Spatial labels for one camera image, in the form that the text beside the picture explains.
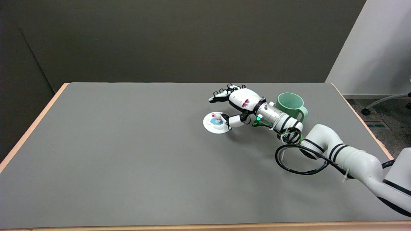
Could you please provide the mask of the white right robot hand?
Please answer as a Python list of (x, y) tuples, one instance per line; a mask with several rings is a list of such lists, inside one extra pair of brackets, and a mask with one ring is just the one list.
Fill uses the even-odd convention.
[(228, 101), (233, 108), (241, 112), (241, 114), (229, 116), (222, 113), (222, 121), (229, 129), (241, 127), (247, 124), (249, 115), (256, 114), (258, 108), (266, 103), (266, 98), (259, 96), (245, 85), (236, 86), (231, 83), (227, 84), (227, 88), (221, 88), (218, 92), (213, 92), (213, 97), (209, 98), (210, 103)]

